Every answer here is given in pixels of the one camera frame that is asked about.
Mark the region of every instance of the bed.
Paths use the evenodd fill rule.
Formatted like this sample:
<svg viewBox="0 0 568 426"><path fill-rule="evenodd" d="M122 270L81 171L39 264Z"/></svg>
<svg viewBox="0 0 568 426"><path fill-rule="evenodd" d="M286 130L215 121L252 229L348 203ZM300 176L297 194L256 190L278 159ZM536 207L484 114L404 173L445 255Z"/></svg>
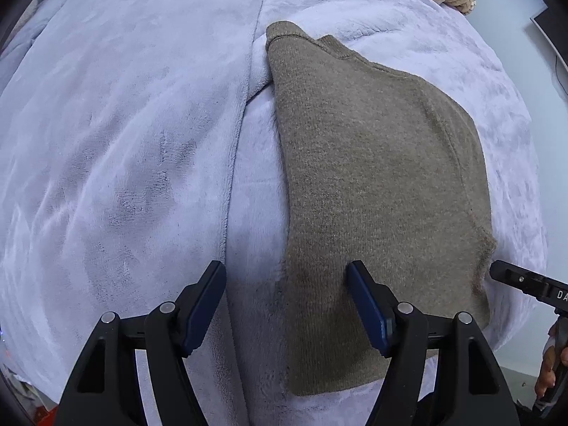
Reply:
<svg viewBox="0 0 568 426"><path fill-rule="evenodd" d="M147 313L212 259L228 270L187 360L210 424L364 424L381 381L285 387L286 178L266 27L333 34L437 86L472 116L493 258L542 273L537 161L522 98L467 19L431 0L46 0L0 57L1 326L23 377L58 401L105 311ZM494 349L529 298L490 279ZM143 355L148 424L160 424ZM435 359L422 393L433 388Z"/></svg>

